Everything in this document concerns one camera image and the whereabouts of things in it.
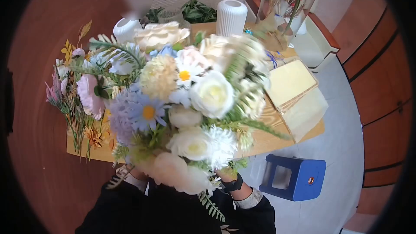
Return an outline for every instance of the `light wood tabletop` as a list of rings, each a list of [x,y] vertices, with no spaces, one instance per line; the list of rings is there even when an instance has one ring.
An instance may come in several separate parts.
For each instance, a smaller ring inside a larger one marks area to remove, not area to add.
[[[210,34],[215,34],[216,32],[216,23],[196,23],[192,24],[192,33],[193,37],[195,36],[196,32],[198,31],[205,31],[206,36],[208,37]],[[286,51],[281,53],[285,58],[296,56],[296,52],[293,48],[288,48]],[[282,132],[285,134],[290,134],[288,127],[285,125],[282,117],[277,112],[273,104],[271,103],[270,99],[266,96],[266,106],[263,110],[263,115],[260,119],[266,125],[271,125],[275,131]],[[320,120],[318,124],[314,128],[312,128],[301,140],[305,141],[309,138],[313,138],[317,135],[322,134],[325,131],[325,126],[323,120]],[[114,158],[112,157],[112,149],[115,143],[115,135],[109,131],[109,122],[107,120],[107,115],[104,117],[104,122],[102,125],[102,132],[103,132],[103,141],[101,142],[101,148],[90,148],[90,157],[91,159],[101,160],[101,161],[108,161],[113,162]],[[265,152],[271,152],[273,150],[285,148],[295,144],[294,140],[283,140],[277,138],[269,133],[257,130],[253,133],[253,137],[255,139],[254,147],[247,152],[238,152],[236,153],[236,158],[240,157],[247,157],[255,154],[261,154]],[[70,154],[76,154],[74,150],[74,138],[72,136],[71,131],[68,131],[67,136],[67,152]],[[86,139],[82,142],[81,148],[81,156],[86,156],[87,150],[87,143]]]

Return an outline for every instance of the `black sleeve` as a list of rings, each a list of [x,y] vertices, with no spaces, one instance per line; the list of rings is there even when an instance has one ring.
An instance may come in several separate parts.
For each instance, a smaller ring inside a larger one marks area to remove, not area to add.
[[[265,196],[256,206],[250,209],[237,208],[236,213],[242,229],[247,233],[276,233],[275,209]]]
[[[109,182],[102,186],[96,204],[88,212],[82,225],[75,230],[75,234],[125,231],[137,233],[137,226],[140,226],[139,221],[144,208],[147,207],[148,197],[136,186],[125,181],[111,190],[106,189],[108,184]]]

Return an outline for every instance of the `black jacket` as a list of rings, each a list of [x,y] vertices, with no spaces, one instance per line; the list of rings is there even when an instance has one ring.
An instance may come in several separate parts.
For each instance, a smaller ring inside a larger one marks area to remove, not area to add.
[[[211,200],[224,214],[224,223],[209,216],[196,195],[153,185],[149,196],[145,196],[124,181],[113,190],[106,190],[107,184],[103,185],[94,208],[75,230],[76,234],[276,233],[275,211],[266,197],[251,209],[235,210],[231,196],[215,190]]]

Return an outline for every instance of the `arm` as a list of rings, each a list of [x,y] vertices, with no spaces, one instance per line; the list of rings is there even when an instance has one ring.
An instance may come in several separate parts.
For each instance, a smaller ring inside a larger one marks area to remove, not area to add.
[[[117,169],[117,174],[123,170],[126,170],[125,166]],[[137,223],[141,218],[142,208],[147,204],[148,197],[144,195],[147,178],[133,169],[116,188],[108,190],[108,184],[109,182],[102,186],[96,204],[88,212],[82,225],[75,230],[76,234],[137,231],[137,225],[128,223]]]
[[[226,174],[217,174],[223,182],[233,181]],[[276,233],[275,210],[262,192],[243,182],[240,190],[230,194],[237,206],[237,218],[247,233]]]

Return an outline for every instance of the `person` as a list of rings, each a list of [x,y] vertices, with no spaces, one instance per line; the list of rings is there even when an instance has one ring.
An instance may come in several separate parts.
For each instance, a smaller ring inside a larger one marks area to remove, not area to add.
[[[113,179],[120,179],[131,169],[124,165]],[[267,198],[242,181],[216,172],[222,189],[216,189],[211,201],[225,217],[221,222],[208,215],[197,195],[178,192],[133,168],[114,189],[101,188],[95,206],[86,215],[76,234],[84,233],[276,233],[275,211]],[[149,185],[148,196],[145,190]]]

